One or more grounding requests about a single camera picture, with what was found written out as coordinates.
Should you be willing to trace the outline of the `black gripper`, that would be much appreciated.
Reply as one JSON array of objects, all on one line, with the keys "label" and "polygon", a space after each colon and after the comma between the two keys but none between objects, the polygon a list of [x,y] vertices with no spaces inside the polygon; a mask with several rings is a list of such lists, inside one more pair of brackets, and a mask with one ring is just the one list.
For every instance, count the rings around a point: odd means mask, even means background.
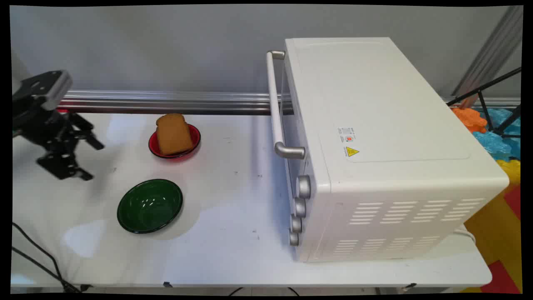
[{"label": "black gripper", "polygon": [[77,113],[61,114],[55,108],[46,110],[43,97],[23,97],[13,101],[12,128],[33,144],[45,148],[46,153],[36,163],[59,180],[80,178],[89,181],[94,176],[80,167],[75,149],[78,139],[85,140],[95,150],[105,145],[93,133],[94,125]]}]

